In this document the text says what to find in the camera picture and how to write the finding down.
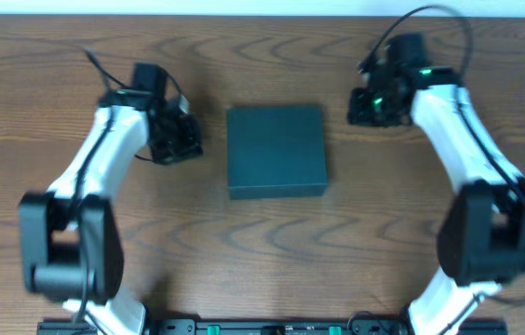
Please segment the black box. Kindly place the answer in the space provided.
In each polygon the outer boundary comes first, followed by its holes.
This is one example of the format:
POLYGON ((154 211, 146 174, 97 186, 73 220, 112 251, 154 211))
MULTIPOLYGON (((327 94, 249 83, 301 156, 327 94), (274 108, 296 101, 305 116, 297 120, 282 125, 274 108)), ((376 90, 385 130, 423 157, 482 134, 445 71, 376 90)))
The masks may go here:
POLYGON ((226 114, 232 200, 322 196, 329 184, 319 106, 233 108, 226 114))

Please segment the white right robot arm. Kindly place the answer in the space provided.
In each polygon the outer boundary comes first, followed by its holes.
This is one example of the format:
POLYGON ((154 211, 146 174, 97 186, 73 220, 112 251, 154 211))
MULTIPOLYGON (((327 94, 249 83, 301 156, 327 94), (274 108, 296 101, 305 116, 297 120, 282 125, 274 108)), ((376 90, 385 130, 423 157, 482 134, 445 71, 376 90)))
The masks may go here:
POLYGON ((438 268, 397 331, 456 334, 485 300, 525 304, 525 176, 500 151, 450 67, 376 69, 352 90, 347 120, 419 127, 455 193, 437 234, 438 268))

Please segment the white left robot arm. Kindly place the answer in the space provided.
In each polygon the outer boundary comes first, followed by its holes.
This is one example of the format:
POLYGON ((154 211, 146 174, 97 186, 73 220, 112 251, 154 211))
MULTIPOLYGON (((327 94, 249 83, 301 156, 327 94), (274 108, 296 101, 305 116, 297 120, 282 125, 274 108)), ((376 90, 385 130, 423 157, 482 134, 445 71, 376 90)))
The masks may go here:
POLYGON ((70 165, 43 193, 18 206, 25 288, 72 312, 66 330, 142 334, 148 312, 124 287, 125 260, 113 202, 137 152, 159 165, 202 153, 198 123, 183 94, 110 90, 70 165))

